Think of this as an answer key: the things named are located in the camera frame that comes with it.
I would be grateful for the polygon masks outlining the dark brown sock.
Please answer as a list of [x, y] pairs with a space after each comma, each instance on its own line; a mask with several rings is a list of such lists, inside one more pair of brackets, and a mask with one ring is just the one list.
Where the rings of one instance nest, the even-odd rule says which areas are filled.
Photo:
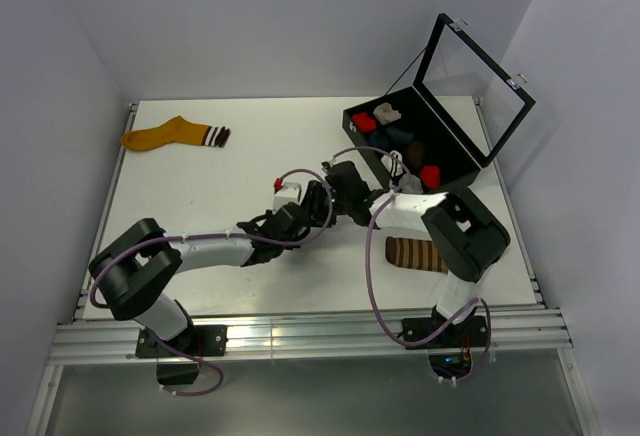
[[405, 163], [413, 171], [420, 170], [425, 165], [426, 149], [420, 141], [411, 142], [405, 152]]

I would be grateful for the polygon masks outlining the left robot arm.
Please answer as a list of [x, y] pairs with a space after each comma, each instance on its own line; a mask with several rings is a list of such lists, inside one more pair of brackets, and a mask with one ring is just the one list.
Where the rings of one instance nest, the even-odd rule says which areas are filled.
[[164, 293], [176, 274], [268, 263], [332, 219], [331, 189], [319, 181], [308, 184], [300, 202], [289, 200], [224, 232], [168, 236], [155, 219], [141, 219], [89, 263], [90, 301], [118, 321], [136, 321], [170, 354], [183, 355], [193, 347], [195, 331], [186, 310]]

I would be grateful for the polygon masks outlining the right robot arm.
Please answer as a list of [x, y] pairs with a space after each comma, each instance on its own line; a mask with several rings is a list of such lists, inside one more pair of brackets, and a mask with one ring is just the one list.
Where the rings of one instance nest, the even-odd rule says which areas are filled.
[[334, 210], [367, 229], [367, 245], [380, 229], [429, 237], [448, 266], [444, 291], [433, 310], [433, 334], [443, 345], [457, 344], [480, 303], [485, 274], [511, 243], [504, 225], [468, 188], [437, 194], [372, 190], [350, 161], [324, 162], [322, 167]]

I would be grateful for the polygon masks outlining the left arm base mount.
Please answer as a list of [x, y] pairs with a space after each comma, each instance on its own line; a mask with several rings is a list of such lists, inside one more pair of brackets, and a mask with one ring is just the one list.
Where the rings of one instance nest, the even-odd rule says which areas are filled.
[[[164, 344], [191, 357], [203, 358], [222, 357], [225, 354], [227, 341], [226, 325], [196, 325], [189, 326], [174, 339], [164, 341]], [[139, 331], [135, 357], [157, 360], [156, 379], [161, 385], [188, 386], [193, 384], [200, 375], [199, 362], [160, 362], [160, 359], [176, 357], [176, 354], [158, 343], [148, 328]]]

